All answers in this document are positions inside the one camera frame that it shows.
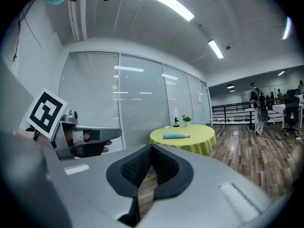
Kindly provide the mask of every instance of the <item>blue bottle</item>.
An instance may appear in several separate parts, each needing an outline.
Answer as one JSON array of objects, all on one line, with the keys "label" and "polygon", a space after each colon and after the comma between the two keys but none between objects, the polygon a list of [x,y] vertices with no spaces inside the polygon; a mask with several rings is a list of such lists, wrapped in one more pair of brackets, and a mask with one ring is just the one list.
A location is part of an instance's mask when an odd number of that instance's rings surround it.
[{"label": "blue bottle", "polygon": [[181,138],[190,138],[190,134],[184,134],[184,133],[164,133],[163,138],[164,139],[181,139]]}]

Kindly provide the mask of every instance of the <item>round table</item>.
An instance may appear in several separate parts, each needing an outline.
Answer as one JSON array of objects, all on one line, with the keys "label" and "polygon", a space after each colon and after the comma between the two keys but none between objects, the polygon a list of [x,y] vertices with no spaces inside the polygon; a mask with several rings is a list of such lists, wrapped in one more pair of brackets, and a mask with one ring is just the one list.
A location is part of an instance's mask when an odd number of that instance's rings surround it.
[{"label": "round table", "polygon": [[[190,138],[164,139],[164,133],[191,134]],[[190,125],[161,128],[150,134],[150,144],[163,144],[197,154],[208,155],[212,152],[212,145],[215,144],[215,132],[213,128],[203,125]]]}]

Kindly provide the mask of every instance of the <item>ceiling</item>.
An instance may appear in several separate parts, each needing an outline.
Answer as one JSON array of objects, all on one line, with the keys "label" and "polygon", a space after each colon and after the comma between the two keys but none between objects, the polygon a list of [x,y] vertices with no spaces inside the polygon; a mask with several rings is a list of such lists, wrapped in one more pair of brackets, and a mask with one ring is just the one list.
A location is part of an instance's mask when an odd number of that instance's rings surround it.
[{"label": "ceiling", "polygon": [[[156,0],[86,0],[88,38],[107,36],[146,44],[187,61],[206,75],[297,50],[295,33],[282,40],[286,15],[273,0],[177,1],[195,18],[188,22]],[[74,42],[67,2],[47,5],[47,10],[61,42]],[[80,18],[79,1],[77,11]],[[223,59],[209,47],[211,39]]]}]

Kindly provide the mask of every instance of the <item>face mask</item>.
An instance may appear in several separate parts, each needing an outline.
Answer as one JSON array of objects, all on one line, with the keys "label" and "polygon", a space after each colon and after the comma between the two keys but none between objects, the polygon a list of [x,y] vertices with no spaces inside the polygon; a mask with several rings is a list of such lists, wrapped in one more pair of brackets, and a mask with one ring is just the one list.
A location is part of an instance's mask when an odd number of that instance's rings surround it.
[{"label": "face mask", "polygon": [[62,2],[64,2],[64,0],[44,0],[44,2],[53,4],[53,5],[58,5],[58,4],[62,3]]}]

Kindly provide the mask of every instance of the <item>office chair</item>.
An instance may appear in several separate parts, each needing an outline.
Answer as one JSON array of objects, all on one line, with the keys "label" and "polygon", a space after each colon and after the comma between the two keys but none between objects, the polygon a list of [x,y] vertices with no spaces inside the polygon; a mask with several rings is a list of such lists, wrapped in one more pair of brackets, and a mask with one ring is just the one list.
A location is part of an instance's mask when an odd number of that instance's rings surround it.
[{"label": "office chair", "polygon": [[295,137],[296,133],[299,130],[296,130],[292,126],[294,126],[299,121],[299,102],[300,99],[298,97],[295,97],[295,91],[294,90],[288,90],[287,96],[290,97],[289,99],[284,100],[285,102],[285,116],[284,121],[288,123],[287,128],[283,128],[282,132],[284,135],[286,135],[287,132],[293,132]]}]

